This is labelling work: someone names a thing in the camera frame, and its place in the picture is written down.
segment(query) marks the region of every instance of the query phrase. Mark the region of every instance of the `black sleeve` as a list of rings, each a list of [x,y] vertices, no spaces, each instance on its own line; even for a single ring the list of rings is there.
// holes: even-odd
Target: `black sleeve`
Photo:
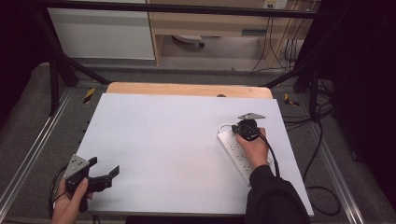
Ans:
[[[293,185],[273,175],[268,165],[250,176],[245,224],[310,223],[303,202]]]

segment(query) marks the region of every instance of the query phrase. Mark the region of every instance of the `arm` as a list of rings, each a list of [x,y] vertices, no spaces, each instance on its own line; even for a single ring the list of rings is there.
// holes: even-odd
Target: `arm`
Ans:
[[[260,131],[265,136],[265,130],[260,128]],[[293,185],[275,177],[267,165],[268,146],[260,138],[248,142],[237,135],[236,141],[245,150],[253,167],[245,223],[310,223],[303,202]]]

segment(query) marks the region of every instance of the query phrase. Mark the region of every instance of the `white table surface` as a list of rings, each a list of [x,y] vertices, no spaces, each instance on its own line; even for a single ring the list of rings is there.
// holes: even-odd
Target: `white table surface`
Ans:
[[[250,187],[217,138],[223,123],[264,115],[259,126],[313,216],[276,100],[105,93],[78,149],[97,157],[90,176],[117,165],[113,187],[94,194],[89,211],[125,215],[244,215]]]

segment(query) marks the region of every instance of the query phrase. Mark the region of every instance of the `hand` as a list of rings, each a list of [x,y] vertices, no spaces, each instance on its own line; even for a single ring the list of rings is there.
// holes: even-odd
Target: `hand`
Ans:
[[[260,128],[260,132],[265,136],[265,129]],[[268,158],[268,146],[259,137],[252,142],[245,140],[241,135],[236,135],[236,142],[245,150],[247,160],[253,170],[261,165],[266,165]]]
[[[79,213],[79,203],[84,195],[87,194],[88,179],[84,178],[78,185],[75,193],[72,195],[66,192],[65,180],[59,183],[58,200],[55,202],[55,209],[51,223],[75,223]]]

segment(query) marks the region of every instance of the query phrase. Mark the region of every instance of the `white power strip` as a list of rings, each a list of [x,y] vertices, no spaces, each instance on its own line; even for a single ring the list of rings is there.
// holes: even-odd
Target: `white power strip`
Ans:
[[[251,168],[248,158],[245,155],[244,149],[236,142],[235,133],[232,130],[218,134],[218,139],[221,142],[225,152],[230,157],[236,171],[242,176],[245,183],[250,186],[249,178],[253,169]],[[271,165],[273,157],[271,153],[268,154],[268,164]]]

